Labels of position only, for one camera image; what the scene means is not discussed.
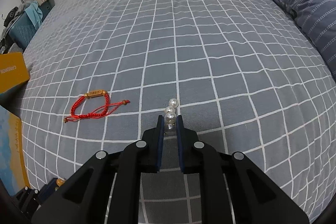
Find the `teal suitcase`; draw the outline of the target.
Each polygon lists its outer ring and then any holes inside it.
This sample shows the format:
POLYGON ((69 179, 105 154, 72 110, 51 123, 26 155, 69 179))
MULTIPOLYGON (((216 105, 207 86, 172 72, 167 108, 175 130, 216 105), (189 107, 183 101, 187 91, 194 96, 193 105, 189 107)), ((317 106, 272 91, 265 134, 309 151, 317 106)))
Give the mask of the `teal suitcase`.
POLYGON ((24 51, 54 5, 54 0, 47 0, 42 5, 33 1, 12 9, 14 17, 1 33, 1 47, 6 47, 5 52, 9 52, 14 43, 24 51))

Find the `grey checked bed sheet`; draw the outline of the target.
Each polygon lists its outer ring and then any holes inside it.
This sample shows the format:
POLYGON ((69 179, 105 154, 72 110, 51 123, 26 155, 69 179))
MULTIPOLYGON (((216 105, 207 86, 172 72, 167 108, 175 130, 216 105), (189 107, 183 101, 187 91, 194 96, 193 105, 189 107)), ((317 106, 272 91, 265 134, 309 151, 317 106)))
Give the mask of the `grey checked bed sheet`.
POLYGON ((335 194, 335 81, 272 0, 62 0, 24 52, 15 102, 30 185, 122 151, 171 98, 314 221, 335 194))

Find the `blue yellow cardboard box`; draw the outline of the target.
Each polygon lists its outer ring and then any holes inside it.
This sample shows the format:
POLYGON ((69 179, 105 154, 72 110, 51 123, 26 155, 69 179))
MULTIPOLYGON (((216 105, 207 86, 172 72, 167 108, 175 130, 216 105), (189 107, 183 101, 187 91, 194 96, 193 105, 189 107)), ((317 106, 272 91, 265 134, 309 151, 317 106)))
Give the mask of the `blue yellow cardboard box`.
POLYGON ((1 54, 1 181, 11 196, 30 183, 23 157, 22 120, 7 104, 29 79, 21 52, 1 54))

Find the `pearl bead strand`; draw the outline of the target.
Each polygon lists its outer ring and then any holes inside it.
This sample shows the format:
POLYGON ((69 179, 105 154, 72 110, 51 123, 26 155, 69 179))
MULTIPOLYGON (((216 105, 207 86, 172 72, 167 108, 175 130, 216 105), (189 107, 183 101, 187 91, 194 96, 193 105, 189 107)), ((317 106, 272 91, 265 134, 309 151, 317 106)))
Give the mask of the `pearl bead strand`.
POLYGON ((165 134, 166 135, 171 135, 175 133, 178 106, 179 106, 179 101, 176 98, 171 98, 169 100, 168 106, 164 110, 165 134))

